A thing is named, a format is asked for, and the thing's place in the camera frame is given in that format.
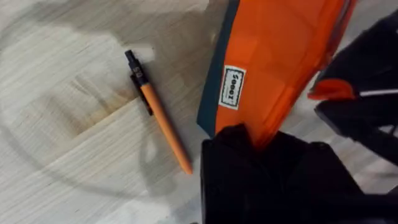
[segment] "pen clip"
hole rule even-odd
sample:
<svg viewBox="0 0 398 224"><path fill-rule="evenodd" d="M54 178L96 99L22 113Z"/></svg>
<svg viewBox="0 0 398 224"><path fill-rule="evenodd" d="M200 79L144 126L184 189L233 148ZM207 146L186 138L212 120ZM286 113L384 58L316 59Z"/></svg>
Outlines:
<svg viewBox="0 0 398 224"><path fill-rule="evenodd" d="M150 107L150 105L149 105L149 103L148 103L148 101L147 101L147 98L145 98L145 95L144 95L144 93L143 93L142 90L141 90L140 84L138 83L135 74L133 73L133 74L130 76L130 78L131 78L132 83L133 83L134 86L136 87L136 90L138 91L138 95L140 96L140 98L141 98L142 101L144 102L145 107L147 108L147 111L148 111L148 113L149 113L149 116L152 116L152 115L154 114L154 112L152 111L152 108Z"/></svg>

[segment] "black pen clip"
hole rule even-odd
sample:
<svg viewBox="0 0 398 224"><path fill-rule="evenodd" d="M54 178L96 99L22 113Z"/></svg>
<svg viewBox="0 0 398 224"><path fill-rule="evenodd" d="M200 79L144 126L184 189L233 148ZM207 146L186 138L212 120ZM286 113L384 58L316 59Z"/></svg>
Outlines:
<svg viewBox="0 0 398 224"><path fill-rule="evenodd" d="M152 111L152 108L150 107L144 93L141 90L141 84L139 83L139 80L137 79L137 76L135 74L135 67L139 67L140 70L142 70L141 65L139 64L138 60L135 58L134 54L132 53L131 50L128 50L125 52L125 55L127 57L127 59L129 60L129 66L131 68L131 81L134 84L134 86L136 87L137 91L138 91L138 95L140 96L140 98L142 99L142 101L145 104L145 107L147 108L147 111L149 113L149 116L152 116L154 114L154 112Z"/></svg>

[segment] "orange fabric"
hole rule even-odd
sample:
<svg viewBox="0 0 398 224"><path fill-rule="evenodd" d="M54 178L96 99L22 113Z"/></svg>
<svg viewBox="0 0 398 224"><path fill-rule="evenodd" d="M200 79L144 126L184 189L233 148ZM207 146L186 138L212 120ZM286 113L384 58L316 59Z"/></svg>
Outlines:
<svg viewBox="0 0 398 224"><path fill-rule="evenodd" d="M353 100L353 87L345 80L330 78L318 82L308 94L312 100Z"/></svg>
<svg viewBox="0 0 398 224"><path fill-rule="evenodd" d="M218 105L216 132L244 123L256 146L274 137L305 85L333 55L331 33L345 1L241 0L224 65L246 74L239 108Z"/></svg>

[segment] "light wood surface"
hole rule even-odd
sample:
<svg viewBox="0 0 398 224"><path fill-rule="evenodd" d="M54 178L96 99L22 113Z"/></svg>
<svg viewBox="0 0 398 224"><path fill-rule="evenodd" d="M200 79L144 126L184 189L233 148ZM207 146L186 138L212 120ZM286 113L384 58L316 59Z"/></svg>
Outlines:
<svg viewBox="0 0 398 224"><path fill-rule="evenodd" d="M227 0L0 0L0 223L200 222L195 124ZM348 44L394 0L362 0ZM129 80L135 51L194 160L185 175ZM368 192L398 170L301 98L283 130L335 148Z"/></svg>

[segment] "orange plastic part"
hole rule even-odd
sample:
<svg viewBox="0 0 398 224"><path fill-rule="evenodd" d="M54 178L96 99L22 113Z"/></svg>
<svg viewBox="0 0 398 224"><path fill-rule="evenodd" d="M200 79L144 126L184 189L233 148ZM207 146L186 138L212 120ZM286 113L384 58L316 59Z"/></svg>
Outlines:
<svg viewBox="0 0 398 224"><path fill-rule="evenodd" d="M224 65L246 74L238 109L218 105L216 132L244 123L255 146L268 143L333 55L355 2L241 0Z"/></svg>
<svg viewBox="0 0 398 224"><path fill-rule="evenodd" d="M160 103L159 98L157 97L154 89L150 84L142 85L141 90L145 95L146 100L148 101L149 106L152 108L156 120L166 137L167 142L170 147L173 149L175 156L177 157L178 162L180 163L181 168L187 174L192 174L192 166L191 163L184 151L184 148L177 136L177 133L174 131L173 126L171 125L165 111Z"/></svg>
<svg viewBox="0 0 398 224"><path fill-rule="evenodd" d="M311 100L353 100L353 87L345 80L329 78L318 82L308 94Z"/></svg>

